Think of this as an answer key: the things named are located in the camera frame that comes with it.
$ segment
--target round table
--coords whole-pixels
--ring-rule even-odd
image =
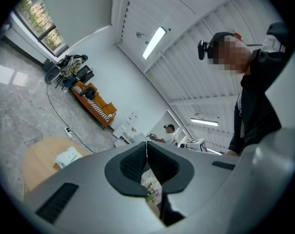
[[[71,146],[82,156],[91,154],[82,150],[70,139],[58,136],[43,139],[31,146],[24,156],[22,165],[26,189],[28,191],[33,190],[41,182],[60,171],[61,168],[55,164],[56,157]]]

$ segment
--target person with cap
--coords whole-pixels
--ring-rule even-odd
[[[164,128],[165,128],[165,133],[166,133],[166,136],[164,138],[159,139],[159,138],[151,136],[150,139],[157,141],[157,142],[166,143],[169,145],[175,145],[176,144],[176,138],[175,138],[175,134],[174,134],[175,126],[172,124],[169,124],[169,125],[164,126]]]
[[[261,46],[251,51],[248,46]],[[242,93],[234,109],[234,135],[226,155],[239,156],[268,133],[281,128],[265,91],[279,76],[295,46],[283,22],[272,23],[262,45],[245,44],[237,33],[219,32],[207,43],[198,45],[199,59],[207,53],[208,62],[219,69],[243,74]]]

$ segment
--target black jacket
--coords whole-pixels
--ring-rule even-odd
[[[266,52],[265,49],[252,53],[249,76],[241,80],[241,116],[238,104],[234,110],[234,135],[229,150],[240,154],[250,144],[256,144],[268,133],[281,128],[277,115],[264,94],[283,70],[295,47],[290,34],[282,22],[273,23],[267,37],[274,36],[284,47],[280,51]],[[244,123],[245,138],[240,137],[241,120]]]

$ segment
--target white ceiling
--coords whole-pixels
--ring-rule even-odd
[[[219,31],[235,31],[246,43],[262,44],[278,13],[267,0],[126,0],[120,17],[118,46],[170,104],[194,138],[208,148],[227,151],[233,136],[234,105],[241,92],[240,76],[222,75],[200,61],[197,44]],[[151,56],[142,54],[158,27],[167,34]],[[136,32],[143,33],[139,39]],[[199,113],[219,127],[192,123]]]

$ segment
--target fluorescent light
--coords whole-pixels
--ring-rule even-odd
[[[219,154],[219,155],[222,155],[221,153],[219,153],[219,152],[216,152],[216,151],[214,151],[214,150],[211,150],[211,149],[209,149],[209,148],[206,148],[208,151],[211,151],[211,152],[213,152],[213,153],[215,153],[215,154]]]
[[[148,59],[149,55],[152,53],[156,45],[160,42],[160,40],[164,37],[165,34],[166,30],[163,27],[159,27],[142,55],[145,60]]]
[[[219,124],[216,121],[209,121],[209,120],[203,120],[203,119],[194,119],[191,118],[191,121],[200,123],[200,124],[205,124],[205,125],[210,125],[210,126],[219,126]]]

